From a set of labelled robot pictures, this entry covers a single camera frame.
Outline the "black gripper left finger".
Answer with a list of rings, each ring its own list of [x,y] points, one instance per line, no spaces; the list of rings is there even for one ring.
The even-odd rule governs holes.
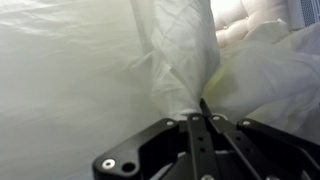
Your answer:
[[[205,118],[161,119],[98,156],[94,180],[218,180]]]

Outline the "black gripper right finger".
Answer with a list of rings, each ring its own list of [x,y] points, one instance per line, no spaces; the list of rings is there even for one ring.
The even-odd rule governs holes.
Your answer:
[[[320,146],[253,119],[232,123],[200,101],[222,171],[238,165],[242,180],[320,180]]]

